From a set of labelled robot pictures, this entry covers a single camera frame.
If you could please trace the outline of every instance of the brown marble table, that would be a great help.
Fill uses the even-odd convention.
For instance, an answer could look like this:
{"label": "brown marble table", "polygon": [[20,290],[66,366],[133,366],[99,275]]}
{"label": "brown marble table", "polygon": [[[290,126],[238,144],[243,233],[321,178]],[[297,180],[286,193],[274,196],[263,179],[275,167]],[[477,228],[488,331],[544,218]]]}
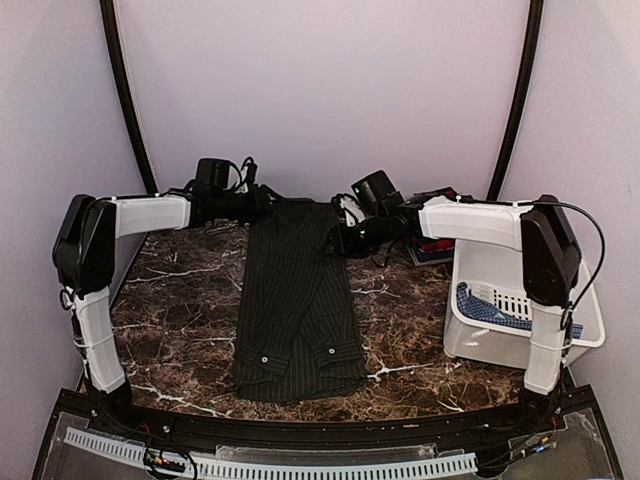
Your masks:
{"label": "brown marble table", "polygon": [[150,235],[113,308],[134,403],[218,417],[369,421],[478,410],[516,400],[522,372],[448,358],[442,334],[450,277],[414,267],[396,248],[388,267],[349,260],[369,382],[348,397],[284,404],[236,398],[235,323],[248,228]]}

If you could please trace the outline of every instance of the black shirt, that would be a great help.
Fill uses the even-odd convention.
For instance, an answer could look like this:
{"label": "black shirt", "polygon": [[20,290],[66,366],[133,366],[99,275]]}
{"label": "black shirt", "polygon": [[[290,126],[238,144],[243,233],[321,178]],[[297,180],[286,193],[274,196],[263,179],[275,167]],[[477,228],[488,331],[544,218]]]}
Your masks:
{"label": "black shirt", "polygon": [[366,378],[345,261],[321,250],[328,204],[286,202],[249,231],[233,367],[242,398],[351,393]]}

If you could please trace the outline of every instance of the white plastic basket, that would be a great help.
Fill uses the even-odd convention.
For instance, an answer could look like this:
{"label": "white plastic basket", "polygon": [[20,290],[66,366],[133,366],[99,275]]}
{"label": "white plastic basket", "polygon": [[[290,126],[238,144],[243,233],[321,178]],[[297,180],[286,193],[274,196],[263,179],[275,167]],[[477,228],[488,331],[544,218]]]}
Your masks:
{"label": "white plastic basket", "polygon": [[[580,265],[577,295],[590,278]],[[522,283],[522,254],[506,247],[478,242],[456,241],[453,276],[447,302],[444,351],[450,357],[526,369],[529,363],[530,330],[478,321],[458,309],[457,286],[468,284],[474,296],[494,304],[503,313],[531,320],[530,300]],[[604,343],[605,332],[600,306],[593,285],[574,313],[574,323],[583,326],[579,339],[573,339],[567,362],[571,363],[589,348]]]}

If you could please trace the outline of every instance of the white wall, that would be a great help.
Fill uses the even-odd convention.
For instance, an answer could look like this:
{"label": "white wall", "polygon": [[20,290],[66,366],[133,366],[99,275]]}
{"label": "white wall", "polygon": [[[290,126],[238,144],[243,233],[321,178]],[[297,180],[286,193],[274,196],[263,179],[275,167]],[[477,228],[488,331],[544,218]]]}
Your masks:
{"label": "white wall", "polygon": [[[589,210],[608,240],[596,287],[608,338],[573,371],[591,383],[629,478],[640,472],[640,4],[546,2],[503,198],[541,192]],[[596,233],[575,218],[592,267]]]}
{"label": "white wall", "polygon": [[[51,249],[76,193],[141,193],[100,20],[86,0],[0,2],[0,478],[31,472],[80,358]],[[118,277],[139,239],[122,245]]]}
{"label": "white wall", "polygon": [[285,195],[327,200],[378,168],[406,194],[486,194],[527,0],[117,5],[161,188],[253,155]]}

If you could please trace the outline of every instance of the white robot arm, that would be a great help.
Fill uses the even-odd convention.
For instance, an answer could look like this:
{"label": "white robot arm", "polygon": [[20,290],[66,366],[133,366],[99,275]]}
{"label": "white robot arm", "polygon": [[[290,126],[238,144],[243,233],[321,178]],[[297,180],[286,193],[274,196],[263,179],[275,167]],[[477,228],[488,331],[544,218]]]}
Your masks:
{"label": "white robot arm", "polygon": [[404,237],[481,242],[521,253],[522,285],[514,288],[524,288],[532,308],[525,387],[543,395],[550,393],[566,353],[564,315],[581,260],[562,210],[543,205],[557,199],[543,196],[539,204],[489,204],[435,192],[405,202],[382,171],[354,184],[353,190],[369,218],[352,226],[345,221],[332,230],[327,246],[335,254],[366,256],[382,243]]}
{"label": "white robot arm", "polygon": [[164,195],[107,197],[77,195],[58,234],[53,261],[63,285],[61,301],[72,312],[75,344],[91,385],[113,403],[130,403],[131,391],[114,342],[109,300],[115,242],[134,234],[180,230],[227,218],[241,223],[262,215],[273,192],[254,184],[257,166],[227,188],[231,162],[202,159],[195,180]]}

